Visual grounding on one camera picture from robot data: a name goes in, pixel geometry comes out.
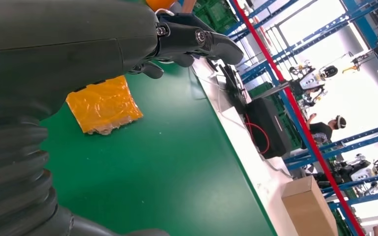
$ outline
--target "joint screw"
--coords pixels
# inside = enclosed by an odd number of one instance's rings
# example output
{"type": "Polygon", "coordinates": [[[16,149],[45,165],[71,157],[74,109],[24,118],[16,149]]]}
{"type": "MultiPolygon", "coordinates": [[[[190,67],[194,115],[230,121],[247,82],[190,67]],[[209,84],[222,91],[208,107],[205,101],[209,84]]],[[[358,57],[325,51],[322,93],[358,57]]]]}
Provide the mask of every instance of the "joint screw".
{"type": "Polygon", "coordinates": [[[167,34],[167,29],[164,26],[157,27],[157,35],[164,36],[167,34]]]}
{"type": "Polygon", "coordinates": [[[196,40],[198,41],[198,43],[205,42],[205,32],[203,30],[197,30],[195,34],[196,34],[196,40]]]}

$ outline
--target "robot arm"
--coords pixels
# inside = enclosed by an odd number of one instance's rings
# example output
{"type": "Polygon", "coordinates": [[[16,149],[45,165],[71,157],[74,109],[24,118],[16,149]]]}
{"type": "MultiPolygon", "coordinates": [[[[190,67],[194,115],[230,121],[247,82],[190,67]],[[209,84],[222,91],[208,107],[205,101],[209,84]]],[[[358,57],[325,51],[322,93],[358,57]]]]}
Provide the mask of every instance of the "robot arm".
{"type": "Polygon", "coordinates": [[[70,92],[126,73],[159,78],[152,60],[187,66],[192,54],[243,58],[192,15],[160,21],[149,7],[121,0],[0,0],[0,236],[117,236],[58,205],[39,121],[70,92]]]}
{"type": "Polygon", "coordinates": [[[0,104],[34,100],[42,119],[89,84],[126,73],[161,77],[151,60],[243,58],[228,37],[208,30],[191,14],[160,22],[149,7],[121,0],[0,0],[0,104]]]}

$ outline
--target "person's arm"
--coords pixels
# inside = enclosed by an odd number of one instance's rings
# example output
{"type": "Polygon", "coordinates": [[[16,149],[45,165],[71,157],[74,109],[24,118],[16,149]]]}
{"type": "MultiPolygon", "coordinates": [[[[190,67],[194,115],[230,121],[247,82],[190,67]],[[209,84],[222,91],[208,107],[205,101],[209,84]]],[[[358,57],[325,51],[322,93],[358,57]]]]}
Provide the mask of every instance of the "person's arm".
{"type": "Polygon", "coordinates": [[[182,13],[192,13],[196,0],[185,0],[182,6],[182,13]]]}
{"type": "Polygon", "coordinates": [[[378,225],[373,227],[374,236],[378,236],[378,225]]]}
{"type": "Polygon", "coordinates": [[[307,125],[307,128],[310,129],[310,124],[312,122],[312,120],[316,117],[316,114],[312,114],[309,119],[307,120],[306,122],[306,125],[307,125]]]}

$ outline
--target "red pole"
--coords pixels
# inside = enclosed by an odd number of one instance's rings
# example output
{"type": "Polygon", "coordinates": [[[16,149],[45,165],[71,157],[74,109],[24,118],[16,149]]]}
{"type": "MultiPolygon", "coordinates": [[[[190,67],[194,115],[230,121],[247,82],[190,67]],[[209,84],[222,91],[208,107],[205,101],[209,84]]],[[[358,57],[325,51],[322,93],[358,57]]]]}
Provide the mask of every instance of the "red pole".
{"type": "MultiPolygon", "coordinates": [[[[237,11],[240,13],[240,16],[243,18],[244,23],[246,24],[247,28],[249,29],[250,33],[252,33],[254,39],[256,40],[258,46],[260,47],[261,51],[263,52],[264,56],[267,59],[267,62],[269,62],[272,69],[275,71],[276,76],[280,82],[284,82],[285,79],[283,78],[282,73],[277,69],[276,64],[274,63],[272,57],[270,56],[270,53],[267,51],[266,46],[264,46],[263,42],[261,41],[260,37],[258,36],[257,32],[254,30],[253,25],[250,23],[249,19],[244,13],[244,10],[240,7],[237,0],[232,0],[235,7],[237,8],[237,11]]],[[[306,139],[311,145],[312,151],[315,153],[315,156],[318,160],[318,162],[321,164],[322,169],[325,172],[325,175],[328,178],[328,181],[330,182],[335,194],[337,195],[338,200],[340,200],[341,206],[344,208],[344,212],[346,213],[347,217],[350,219],[353,227],[355,228],[356,232],[358,233],[358,236],[364,236],[364,233],[357,222],[354,214],[351,212],[350,207],[347,205],[347,202],[344,200],[343,195],[341,194],[341,190],[338,187],[337,183],[334,180],[334,177],[332,176],[324,158],[322,157],[321,152],[319,151],[318,147],[315,144],[315,141],[309,131],[309,129],[306,126],[306,123],[302,117],[301,110],[298,107],[298,104],[296,102],[296,99],[292,95],[292,91],[289,87],[285,88],[284,91],[286,92],[287,99],[289,100],[289,103],[291,104],[293,111],[295,115],[298,117],[299,123],[301,124],[302,129],[304,130],[306,139]]]]}

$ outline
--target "red cable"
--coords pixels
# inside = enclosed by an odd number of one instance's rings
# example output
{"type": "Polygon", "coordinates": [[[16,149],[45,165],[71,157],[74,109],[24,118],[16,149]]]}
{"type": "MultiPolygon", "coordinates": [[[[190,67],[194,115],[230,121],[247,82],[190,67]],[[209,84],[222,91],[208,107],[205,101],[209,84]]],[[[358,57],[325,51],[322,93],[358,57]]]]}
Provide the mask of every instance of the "red cable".
{"type": "MultiPolygon", "coordinates": [[[[247,120],[247,123],[251,123],[250,122],[250,117],[249,117],[249,115],[247,115],[246,114],[246,120],[247,120]]],[[[251,138],[252,138],[252,141],[253,141],[253,143],[255,143],[255,141],[254,141],[254,137],[253,137],[253,130],[252,130],[252,126],[251,125],[249,125],[249,132],[250,132],[250,136],[251,136],[251,138]]]]}
{"type": "Polygon", "coordinates": [[[264,131],[264,129],[262,129],[260,126],[258,126],[256,124],[253,124],[253,123],[250,123],[250,122],[246,122],[245,124],[248,125],[249,128],[250,128],[250,135],[251,135],[252,139],[253,139],[253,133],[252,133],[252,127],[251,126],[259,129],[264,134],[264,138],[266,138],[267,146],[266,146],[266,149],[264,151],[260,152],[260,154],[265,154],[270,148],[270,140],[269,140],[269,136],[267,136],[266,131],[264,131]]]}
{"type": "MultiPolygon", "coordinates": [[[[257,32],[254,30],[253,25],[250,23],[246,14],[244,13],[242,8],[240,7],[238,1],[232,0],[232,2],[234,3],[239,15],[243,18],[244,24],[246,24],[250,33],[253,35],[258,46],[260,47],[261,51],[263,52],[264,56],[266,57],[267,62],[270,64],[272,69],[275,71],[278,80],[280,82],[284,82],[285,79],[283,78],[282,73],[276,67],[276,64],[274,63],[272,57],[270,56],[270,53],[266,49],[266,46],[263,44],[263,42],[261,41],[257,32]]],[[[299,109],[298,104],[296,103],[296,100],[292,95],[292,91],[290,90],[289,87],[285,88],[284,91],[286,92],[287,99],[289,100],[289,103],[291,104],[293,111],[294,111],[295,115],[297,116],[299,123],[301,124],[302,129],[304,130],[305,136],[306,136],[308,142],[311,145],[311,149],[315,153],[315,156],[316,156],[318,162],[320,163],[322,169],[324,170],[325,175],[327,176],[328,181],[330,182],[330,184],[331,184],[331,186],[334,190],[334,193],[337,195],[337,198],[340,201],[340,204],[343,207],[346,216],[350,219],[350,221],[351,221],[353,227],[355,228],[357,234],[359,236],[364,236],[364,233],[363,233],[359,223],[357,222],[354,214],[351,212],[350,207],[347,205],[347,202],[345,201],[345,199],[344,199],[344,197],[341,193],[340,188],[338,187],[337,183],[335,182],[334,177],[332,176],[324,158],[322,157],[321,152],[319,151],[318,147],[316,146],[315,141],[312,138],[312,135],[311,135],[309,129],[306,127],[306,123],[305,123],[304,119],[302,118],[301,110],[299,109]]]]}

